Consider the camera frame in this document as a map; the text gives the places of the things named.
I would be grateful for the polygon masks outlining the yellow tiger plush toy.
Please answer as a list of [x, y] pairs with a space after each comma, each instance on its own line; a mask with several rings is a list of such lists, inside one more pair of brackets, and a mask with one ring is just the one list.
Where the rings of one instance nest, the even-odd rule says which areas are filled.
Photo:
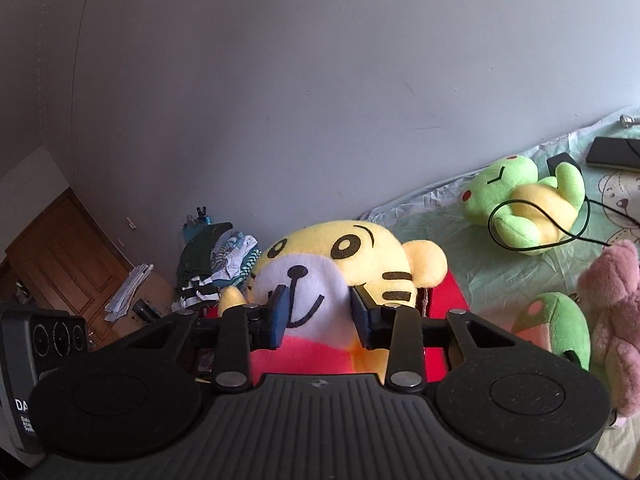
[[413, 307], [422, 288], [448, 272], [445, 253], [431, 240], [401, 243], [384, 226], [338, 220], [307, 226], [271, 245], [257, 260], [246, 289], [225, 288], [218, 310], [265, 304], [288, 289], [288, 322], [276, 350], [250, 355], [252, 381], [265, 374], [385, 375], [386, 350], [361, 347], [349, 291], [362, 286], [377, 304]]

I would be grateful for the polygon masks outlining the green bean plush toy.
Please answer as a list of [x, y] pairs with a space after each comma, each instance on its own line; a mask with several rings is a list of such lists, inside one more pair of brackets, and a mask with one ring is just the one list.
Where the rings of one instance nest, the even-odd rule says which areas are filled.
[[512, 333], [589, 370], [590, 333], [584, 312], [562, 292], [544, 292], [516, 317]]

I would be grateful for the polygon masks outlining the pink bear plush toy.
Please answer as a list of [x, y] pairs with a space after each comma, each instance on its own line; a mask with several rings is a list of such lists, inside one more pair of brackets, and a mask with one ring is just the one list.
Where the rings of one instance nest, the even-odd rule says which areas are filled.
[[630, 240], [605, 247], [577, 282], [589, 313], [591, 359], [604, 367], [614, 410], [639, 414], [639, 254]]

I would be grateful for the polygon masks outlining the red cardboard box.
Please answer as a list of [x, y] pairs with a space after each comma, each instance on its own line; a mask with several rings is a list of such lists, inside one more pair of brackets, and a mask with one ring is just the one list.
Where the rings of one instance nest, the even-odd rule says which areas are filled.
[[[255, 359], [260, 378], [263, 374], [335, 375], [374, 373], [382, 382], [386, 352], [367, 352], [360, 346], [352, 311], [349, 287], [341, 271], [319, 260], [315, 264], [292, 265], [294, 278], [283, 269], [262, 269], [253, 282], [255, 302], [267, 299], [274, 286], [288, 286], [291, 323], [306, 322], [285, 330], [281, 347], [259, 353]], [[413, 305], [426, 318], [446, 318], [454, 308], [469, 310], [451, 272], [434, 288], [418, 289]]]

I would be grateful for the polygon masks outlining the pile of folded clothes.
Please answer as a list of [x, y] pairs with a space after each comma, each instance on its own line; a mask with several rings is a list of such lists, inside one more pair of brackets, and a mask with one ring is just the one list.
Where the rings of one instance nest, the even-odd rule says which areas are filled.
[[231, 222], [213, 222], [205, 206], [186, 218], [184, 247], [176, 271], [174, 310], [205, 310], [216, 316], [221, 293], [234, 286], [242, 290], [262, 252], [252, 234], [236, 230]]

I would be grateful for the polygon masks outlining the wooden door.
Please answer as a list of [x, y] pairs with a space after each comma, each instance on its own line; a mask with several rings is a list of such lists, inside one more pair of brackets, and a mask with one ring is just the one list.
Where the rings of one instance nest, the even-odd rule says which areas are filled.
[[87, 321], [89, 341], [102, 348], [119, 338], [104, 308], [132, 265], [69, 188], [6, 248], [9, 264], [40, 308]]

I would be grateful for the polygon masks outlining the green frog plush toy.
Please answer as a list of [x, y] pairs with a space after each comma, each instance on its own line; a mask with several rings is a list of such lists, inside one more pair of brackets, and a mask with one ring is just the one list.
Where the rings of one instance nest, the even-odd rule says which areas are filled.
[[511, 155], [480, 171], [460, 203], [464, 218], [488, 229], [503, 248], [536, 256], [570, 236], [585, 198], [582, 173], [570, 162], [542, 178], [533, 159]]

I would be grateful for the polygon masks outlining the black smartphone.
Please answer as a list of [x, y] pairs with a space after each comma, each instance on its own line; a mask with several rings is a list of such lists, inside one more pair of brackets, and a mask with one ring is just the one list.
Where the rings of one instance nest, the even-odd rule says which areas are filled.
[[586, 155], [586, 164], [618, 170], [640, 171], [640, 140], [631, 138], [593, 139]]

